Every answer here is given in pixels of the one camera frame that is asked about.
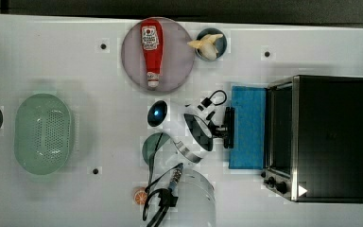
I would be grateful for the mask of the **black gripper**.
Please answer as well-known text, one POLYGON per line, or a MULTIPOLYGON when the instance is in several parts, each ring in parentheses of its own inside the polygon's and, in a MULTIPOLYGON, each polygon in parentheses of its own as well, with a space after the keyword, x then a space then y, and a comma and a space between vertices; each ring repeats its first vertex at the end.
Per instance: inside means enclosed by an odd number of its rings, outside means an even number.
POLYGON ((220 138, 221 137, 221 133, 219 132, 219 126, 217 126, 212 118, 214 117, 215 115, 215 111, 211 111, 206 117, 205 117, 205 120, 207 121, 207 127, 208 127, 208 130, 210 132, 210 136, 212 138, 220 138))

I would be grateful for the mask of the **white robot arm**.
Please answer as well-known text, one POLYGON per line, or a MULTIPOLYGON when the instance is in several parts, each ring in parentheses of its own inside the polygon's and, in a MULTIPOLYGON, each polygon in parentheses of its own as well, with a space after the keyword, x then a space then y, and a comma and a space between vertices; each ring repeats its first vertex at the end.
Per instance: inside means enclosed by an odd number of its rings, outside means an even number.
POLYGON ((213 150, 206 122, 187 105, 159 100, 147 112, 154 129, 143 144, 148 165, 147 227, 216 227, 214 187, 195 168, 213 150))

